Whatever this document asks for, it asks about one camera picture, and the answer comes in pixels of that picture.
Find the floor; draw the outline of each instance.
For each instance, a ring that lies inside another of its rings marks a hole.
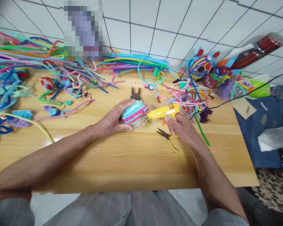
[[[207,208],[200,189],[169,190],[197,225],[207,218]],[[31,209],[35,214],[35,226],[42,226],[80,194],[35,195]]]

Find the glue gun cord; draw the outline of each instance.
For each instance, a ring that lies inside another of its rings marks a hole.
[[[278,77],[280,77],[280,76],[282,76],[282,75],[283,75],[283,74],[274,77],[273,79],[269,80],[267,83],[264,83],[263,85],[261,85],[261,86],[255,88],[254,90],[252,90],[251,92],[249,92],[249,93],[247,93],[247,94],[244,94],[243,96],[230,99],[230,100],[228,100],[228,101],[226,101],[226,102],[224,102],[224,103],[222,103],[222,104],[220,104],[220,105],[218,105],[218,106],[216,106],[216,107],[211,107],[211,108],[208,107],[208,108],[206,108],[206,109],[204,109],[204,110],[202,110],[202,111],[197,111],[197,112],[195,112],[195,113],[192,115],[192,117],[190,118],[190,120],[191,120],[191,119],[194,117],[194,115],[197,114],[197,113],[200,113],[200,112],[203,112],[203,111],[207,111],[207,110],[209,110],[209,109],[218,108],[218,107],[220,107],[220,106],[222,106],[222,105],[224,105],[224,104],[226,104],[226,103],[228,103],[228,102],[230,102],[230,101],[232,101],[232,100],[236,100],[236,99],[239,99],[239,98],[242,98],[242,97],[246,97],[246,96],[248,96],[249,94],[251,94],[252,92],[254,92],[254,91],[256,91],[256,90],[262,88],[263,86],[267,85],[268,83],[270,83],[271,81],[275,80],[276,78],[278,78]]]

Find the leopard print fabric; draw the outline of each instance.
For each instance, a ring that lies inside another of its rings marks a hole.
[[[256,168],[260,186],[252,187],[255,195],[270,209],[283,213],[283,148],[281,169]]]

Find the yellow-handled pliers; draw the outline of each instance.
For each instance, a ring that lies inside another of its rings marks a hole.
[[[158,129],[159,131],[156,131],[159,135],[165,137],[168,140],[168,143],[170,145],[170,147],[175,151],[175,152],[179,152],[176,148],[174,148],[174,146],[172,145],[171,141],[170,141],[170,137],[179,137],[179,136],[174,136],[174,135],[168,135],[165,131]]]

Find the yellow glue gun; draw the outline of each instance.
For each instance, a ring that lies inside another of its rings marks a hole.
[[[175,118],[175,114],[179,112],[179,104],[174,103],[172,104],[172,107],[169,108],[168,106],[163,106],[161,108],[152,110],[148,113],[149,119],[155,119],[155,118],[164,118],[166,115],[170,115],[171,117]]]

